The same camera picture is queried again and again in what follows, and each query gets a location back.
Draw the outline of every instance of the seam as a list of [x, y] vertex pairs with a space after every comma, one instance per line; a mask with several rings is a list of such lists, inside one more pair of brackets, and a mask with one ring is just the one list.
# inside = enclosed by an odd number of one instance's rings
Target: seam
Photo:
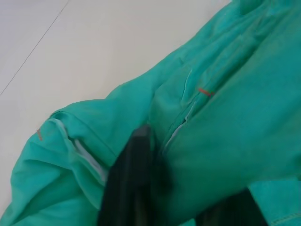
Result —
[[80, 121], [81, 123], [83, 123], [93, 134], [94, 134], [94, 136], [100, 141], [100, 142], [102, 142], [102, 144], [104, 145], [104, 146], [106, 146], [107, 147], [107, 149], [115, 156], [115, 157], [117, 157], [116, 156], [116, 154], [113, 152], [113, 149], [106, 143], [106, 142], [104, 142], [96, 133], [95, 133], [95, 131], [94, 130], [92, 130], [87, 124], [85, 124], [81, 119], [79, 119], [77, 116], [75, 116], [74, 114], [72, 114], [72, 113], [70, 113], [70, 112], [66, 112], [66, 111], [56, 111], [56, 112], [54, 112], [50, 117], [49, 117], [49, 119], [55, 119], [54, 117], [52, 118], [52, 116], [54, 116], [56, 113], [66, 113], [66, 114], [69, 114], [69, 115], [72, 115], [74, 118], [76, 118], [78, 121]]
[[194, 101], [193, 105], [191, 106], [189, 112], [187, 113], [187, 115], [185, 116], [184, 118], [184, 121], [181, 125], [179, 125], [175, 130], [174, 132], [172, 133], [170, 139], [167, 141], [167, 143], [164, 145], [164, 149], [162, 151], [163, 154], [166, 154], [167, 153], [167, 147], [168, 145], [170, 144], [170, 142], [174, 139], [174, 137], [178, 134], [179, 130], [186, 124], [187, 120], [188, 120], [188, 117], [190, 116], [190, 113], [193, 111], [194, 109], [194, 105], [196, 104], [197, 101]]
[[280, 224], [283, 224], [289, 220], [293, 220], [293, 219], [296, 219], [296, 218], [301, 218], [301, 212], [298, 212], [298, 213], [293, 213], [291, 215], [288, 215], [284, 218], [281, 218], [281, 219], [278, 219], [278, 220], [274, 220], [272, 221], [271, 223], [271, 226], [278, 226]]
[[189, 106], [191, 105], [191, 103], [192, 103], [192, 102], [196, 102], [196, 98], [197, 98], [199, 95], [200, 95], [200, 93], [197, 93], [197, 94], [193, 97], [193, 99], [190, 101], [190, 103], [188, 104], [188, 106], [185, 107], [184, 109], [182, 109], [182, 110], [178, 113], [178, 115], [176, 116], [175, 120], [171, 123], [171, 125], [169, 126], [169, 128], [168, 128], [168, 130], [167, 130], [167, 133], [164, 135], [163, 144], [162, 144], [161, 147], [160, 147], [160, 152], [163, 152], [164, 149], [165, 149], [164, 143], [166, 144], [167, 141], [169, 140], [169, 139], [167, 140], [167, 135], [171, 133], [172, 127], [173, 127], [173, 126], [175, 125], [175, 123], [179, 120], [180, 116], [182, 116], [182, 115], [184, 114], [184, 112], [189, 108]]
[[183, 91], [183, 94], [182, 94], [181, 100], [183, 100], [183, 98], [184, 98], [185, 91], [186, 91], [186, 87], [187, 87], [188, 78], [189, 78], [189, 76], [191, 75], [191, 73], [192, 73], [192, 69], [190, 70], [190, 72], [189, 72], [188, 76], [186, 77], [185, 86], [184, 86], [184, 91]]
[[[54, 122], [58, 126], [59, 130], [61, 129], [63, 131], [63, 138], [67, 139], [68, 141], [70, 141], [70, 144], [71, 144], [71, 147], [73, 148], [73, 150], [75, 150], [75, 152], [79, 156], [81, 156], [81, 158], [83, 158], [85, 161], [87, 161], [90, 164], [90, 166], [98, 173], [98, 175], [100, 176], [102, 182], [105, 182], [106, 179], [107, 179], [106, 170], [81, 145], [81, 143], [79, 142], [79, 140], [74, 139], [74, 142], [72, 142], [71, 140], [69, 140], [69, 136], [68, 136], [67, 130], [66, 130], [65, 125], [63, 124], [63, 122], [61, 120], [55, 119], [55, 118], [52, 118], [49, 121]], [[65, 145], [67, 147], [67, 150], [69, 151], [69, 145], [67, 145], [66, 142], [65, 142]]]
[[[261, 8], [261, 7], [265, 7], [264, 3], [262, 3], [258, 8]], [[256, 32], [257, 32], [257, 30], [261, 27], [262, 22], [263, 22], [264, 20], [266, 20], [266, 15], [267, 15], [267, 12], [268, 12], [269, 9], [270, 9], [270, 4], [267, 3], [267, 6], [266, 6], [265, 9], [263, 9], [262, 16], [261, 16], [261, 18], [259, 19], [259, 21], [257, 22], [257, 25], [256, 25], [256, 26], [254, 25], [254, 28], [253, 28], [253, 30], [252, 30], [252, 37], [254, 37], [254, 36], [257, 34]], [[275, 19], [274, 22], [275, 22], [275, 24], [278, 24], [278, 23], [280, 23], [283, 19], [284, 19], [284, 17], [281, 18], [281, 19], [278, 19], [278, 20]], [[271, 28], [270, 33], [272, 33], [272, 32], [275, 30], [275, 27], [276, 27], [276, 26], [274, 25], [274, 26]], [[255, 47], [254, 52], [253, 52], [250, 56], [247, 57], [247, 59], [245, 60], [245, 62], [244, 62], [238, 69], [236, 69], [236, 71], [233, 73], [233, 75], [236, 74], [241, 68], [243, 68], [243, 67], [245, 66], [245, 64], [250, 60], [250, 58], [253, 57], [253, 55], [254, 55], [255, 52], [259, 49], [259, 47], [262, 45], [262, 43], [267, 39], [267, 37], [270, 36], [270, 33], [265, 35], [265, 37], [261, 40], [261, 42], [258, 43], [258, 45]], [[205, 72], [208, 71], [208, 70], [210, 70], [211, 67], [213, 67], [214, 65], [215, 65], [215, 61], [214, 61], [213, 64], [211, 64], [211, 65], [205, 70]], [[209, 81], [203, 86], [203, 89], [204, 89], [204, 90], [207, 89], [207, 87], [208, 87], [213, 81], [214, 81], [214, 78], [213, 78], [213, 75], [211, 75]]]

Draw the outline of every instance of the zipper pocket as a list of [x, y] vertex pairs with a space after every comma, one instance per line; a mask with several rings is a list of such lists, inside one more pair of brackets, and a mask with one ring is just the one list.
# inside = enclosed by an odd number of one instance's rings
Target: zipper pocket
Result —
[[195, 102], [193, 103], [193, 105], [191, 106], [189, 112], [188, 112], [187, 115], [185, 116], [183, 122], [182, 122], [182, 123], [174, 130], [174, 132], [172, 133], [170, 139], [169, 139], [169, 140], [167, 141], [167, 143], [165, 144], [164, 149], [163, 149], [163, 152], [162, 152], [163, 154], [165, 154], [168, 145], [171, 143], [171, 141], [174, 139], [174, 137], [177, 135], [177, 133], [180, 131], [180, 129], [187, 123], [188, 117], [190, 116], [190, 114], [191, 114], [191, 112], [192, 112], [192, 110], [193, 110], [193, 108], [194, 108], [196, 102], [197, 102], [197, 101], [195, 101]]
[[104, 185], [108, 176], [108, 170], [92, 157], [78, 139], [74, 139], [73, 141], [69, 139], [65, 125], [61, 120], [50, 119], [49, 121], [53, 121], [61, 129], [62, 136], [66, 139], [65, 144], [68, 151], [75, 151], [75, 153], [93, 169], [94, 173], [98, 175], [97, 179], [100, 179], [100, 183]]

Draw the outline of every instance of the teal fabric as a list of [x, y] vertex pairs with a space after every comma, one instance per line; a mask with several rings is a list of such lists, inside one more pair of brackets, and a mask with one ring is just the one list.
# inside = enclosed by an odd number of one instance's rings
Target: teal fabric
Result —
[[14, 167], [0, 225], [95, 225], [108, 170], [146, 123], [165, 225], [247, 186], [270, 226], [301, 225], [300, 12], [299, 0], [235, 0], [106, 99], [53, 113]]

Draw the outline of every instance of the orange stitching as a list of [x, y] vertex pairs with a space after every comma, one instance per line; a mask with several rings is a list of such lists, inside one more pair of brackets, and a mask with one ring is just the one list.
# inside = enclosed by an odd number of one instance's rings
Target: orange stitching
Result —
[[199, 90], [201, 93], [204, 93], [207, 97], [211, 97], [211, 96], [214, 95], [214, 92], [209, 93], [208, 91], [206, 91], [206, 90], [204, 90], [204, 89], [202, 89], [202, 88], [199, 88], [198, 90]]
[[40, 141], [43, 141], [43, 137], [41, 135], [41, 130], [40, 129], [37, 130], [37, 134], [39, 136]]

